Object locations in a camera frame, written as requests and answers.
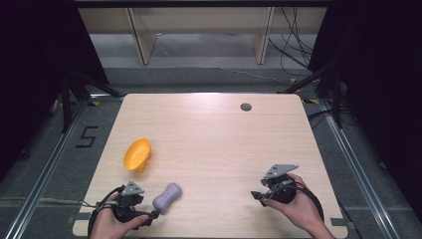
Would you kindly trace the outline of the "light wooden desk frame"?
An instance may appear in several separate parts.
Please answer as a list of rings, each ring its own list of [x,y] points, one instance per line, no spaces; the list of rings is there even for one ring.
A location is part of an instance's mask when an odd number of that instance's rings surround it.
[[[265,62],[269,37],[319,32],[324,7],[184,7],[81,8],[91,34],[130,34],[139,61],[146,65],[159,34],[247,34],[252,37],[256,61]]]

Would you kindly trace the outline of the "person's right hand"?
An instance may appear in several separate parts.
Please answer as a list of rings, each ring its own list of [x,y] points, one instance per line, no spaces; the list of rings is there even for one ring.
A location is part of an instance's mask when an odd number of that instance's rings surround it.
[[[302,191],[298,191],[295,199],[289,204],[284,204],[273,199],[269,199],[267,204],[269,207],[283,213],[295,226],[306,231],[308,234],[313,229],[322,227],[327,229],[324,221],[319,216],[316,205]]]

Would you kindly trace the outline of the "grey table edge bracket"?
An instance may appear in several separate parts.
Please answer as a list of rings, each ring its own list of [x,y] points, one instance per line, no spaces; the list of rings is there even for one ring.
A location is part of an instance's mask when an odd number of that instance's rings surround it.
[[[344,218],[331,218],[330,222],[331,222],[332,226],[344,226],[348,230],[354,230],[355,229],[354,223],[352,221],[348,221]]]
[[[73,224],[75,223],[77,220],[89,220],[91,217],[91,213],[90,212],[83,212],[83,213],[78,213],[76,215],[70,215],[67,219],[67,222],[69,224]]]

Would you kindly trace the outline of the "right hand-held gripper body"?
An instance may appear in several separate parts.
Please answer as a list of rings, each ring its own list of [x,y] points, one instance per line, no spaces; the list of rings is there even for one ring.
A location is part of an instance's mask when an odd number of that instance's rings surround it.
[[[296,184],[289,172],[298,167],[297,164],[272,165],[261,179],[262,184],[268,187],[262,199],[273,199],[284,204],[292,202],[296,196]]]

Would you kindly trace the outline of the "person's left hand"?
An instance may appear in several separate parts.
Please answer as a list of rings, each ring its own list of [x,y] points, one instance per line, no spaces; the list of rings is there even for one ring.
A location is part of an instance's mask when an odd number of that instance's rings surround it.
[[[147,219],[147,215],[140,215],[128,222],[120,222],[109,207],[104,207],[95,220],[90,239],[122,239],[127,232],[140,226]]]

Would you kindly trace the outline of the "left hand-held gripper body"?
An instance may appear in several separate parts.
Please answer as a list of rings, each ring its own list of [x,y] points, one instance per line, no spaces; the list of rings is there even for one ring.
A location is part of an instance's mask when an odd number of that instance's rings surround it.
[[[115,204],[111,207],[114,218],[119,222],[128,222],[135,217],[147,215],[147,212],[137,211],[135,206],[143,200],[144,190],[133,180],[118,192]]]

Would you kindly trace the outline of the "black tripod stand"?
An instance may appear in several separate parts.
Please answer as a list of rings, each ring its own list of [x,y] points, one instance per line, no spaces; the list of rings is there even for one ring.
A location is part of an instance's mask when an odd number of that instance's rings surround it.
[[[341,78],[340,78],[341,58],[332,56],[327,63],[319,70],[307,76],[297,84],[282,91],[282,94],[293,94],[301,88],[307,86],[314,80],[320,79],[316,87],[316,94],[319,98],[326,98],[332,93],[332,115],[334,122],[339,128],[342,128],[340,119],[340,103],[341,103]]]
[[[75,71],[67,71],[62,79],[62,104],[63,104],[63,116],[64,125],[63,132],[66,132],[73,121],[73,113],[71,108],[71,96],[74,96],[78,103],[87,102],[91,95],[86,88],[86,85],[94,86],[95,88],[111,95],[115,98],[123,97],[123,94],[112,89],[105,83],[94,80],[93,78],[78,73]]]

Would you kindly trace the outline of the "yellow soap dish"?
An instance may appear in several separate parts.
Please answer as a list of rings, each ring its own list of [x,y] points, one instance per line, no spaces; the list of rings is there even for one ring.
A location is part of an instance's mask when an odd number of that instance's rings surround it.
[[[151,155],[151,144],[147,138],[135,141],[126,151],[123,166],[128,171],[142,173]]]

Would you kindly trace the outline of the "black curtain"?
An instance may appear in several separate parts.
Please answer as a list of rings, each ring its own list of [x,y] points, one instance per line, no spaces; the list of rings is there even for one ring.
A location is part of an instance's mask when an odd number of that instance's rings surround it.
[[[422,0],[333,0],[310,69],[336,61],[349,105],[422,222]]]
[[[0,181],[71,72],[107,83],[80,11],[58,0],[0,0]]]

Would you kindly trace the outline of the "aluminium floor rail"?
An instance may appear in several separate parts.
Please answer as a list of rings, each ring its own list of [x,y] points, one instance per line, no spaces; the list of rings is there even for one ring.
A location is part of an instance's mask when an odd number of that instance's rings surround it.
[[[57,168],[60,158],[67,147],[76,124],[87,107],[87,102],[79,102],[75,106],[75,110],[71,114],[71,122],[67,129],[61,133],[58,142],[56,143],[53,152],[50,154],[43,170],[38,176],[32,190],[24,200],[17,216],[13,220],[10,228],[7,231],[5,239],[21,239],[25,232],[30,219],[32,218],[39,200],[44,193],[55,169]]]
[[[328,116],[327,123],[384,238],[401,239],[398,230],[393,225],[392,218],[375,192],[343,129],[337,125],[334,116]]]

